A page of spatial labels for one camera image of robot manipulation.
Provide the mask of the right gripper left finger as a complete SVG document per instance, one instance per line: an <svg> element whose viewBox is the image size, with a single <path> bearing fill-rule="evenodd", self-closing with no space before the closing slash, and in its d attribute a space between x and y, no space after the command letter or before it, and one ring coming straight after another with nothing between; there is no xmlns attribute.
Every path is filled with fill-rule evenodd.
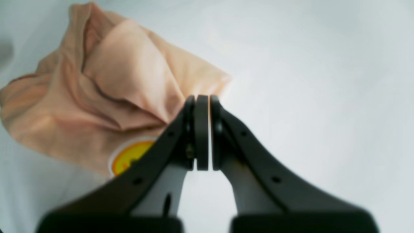
<svg viewBox="0 0 414 233"><path fill-rule="evenodd" d="M47 214L38 233L183 233L185 176L209 167L209 98L191 96L155 144L124 173Z"/></svg>

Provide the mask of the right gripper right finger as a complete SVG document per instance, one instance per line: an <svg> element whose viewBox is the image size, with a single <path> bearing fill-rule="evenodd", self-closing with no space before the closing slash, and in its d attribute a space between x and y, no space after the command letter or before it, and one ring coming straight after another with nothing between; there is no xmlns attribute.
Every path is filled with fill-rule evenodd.
<svg viewBox="0 0 414 233"><path fill-rule="evenodd" d="M234 194L231 233L378 233L372 215L281 164L247 126L210 97L212 166Z"/></svg>

